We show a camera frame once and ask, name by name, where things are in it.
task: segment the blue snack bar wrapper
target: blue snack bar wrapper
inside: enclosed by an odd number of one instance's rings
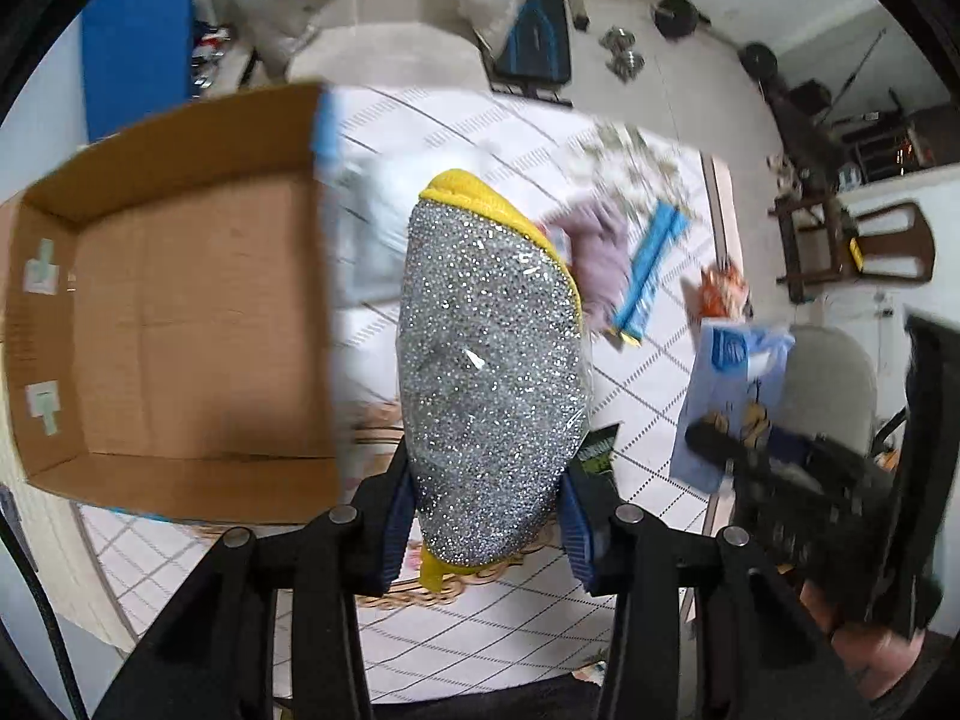
[[[686,215],[675,205],[663,200],[656,204],[654,218],[634,255],[630,287],[613,318],[613,333],[628,341],[643,340],[656,297],[659,265],[688,223]]]

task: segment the purple cloth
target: purple cloth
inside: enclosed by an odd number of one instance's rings
[[[570,238],[570,271],[590,330],[604,330],[630,285],[627,218],[611,199],[578,202],[548,224]]]

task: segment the box flap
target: box flap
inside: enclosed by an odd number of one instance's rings
[[[299,525],[337,504],[333,460],[83,454],[30,484],[94,506],[205,522]]]
[[[158,197],[312,164],[322,86],[287,84],[200,100],[146,119],[74,156],[25,202],[75,223]]]

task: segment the tape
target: tape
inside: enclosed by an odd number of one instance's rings
[[[30,416],[39,416],[43,420],[43,432],[47,436],[56,434],[56,418],[54,413],[59,411],[59,393],[56,389],[56,380],[27,384],[27,405],[30,407]]]
[[[54,242],[49,238],[40,241],[37,259],[27,260],[23,269],[23,290],[37,295],[56,295],[59,266],[53,265]]]

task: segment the blue exercise mat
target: blue exercise mat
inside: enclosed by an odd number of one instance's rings
[[[91,0],[80,24],[91,143],[190,100],[190,0]]]

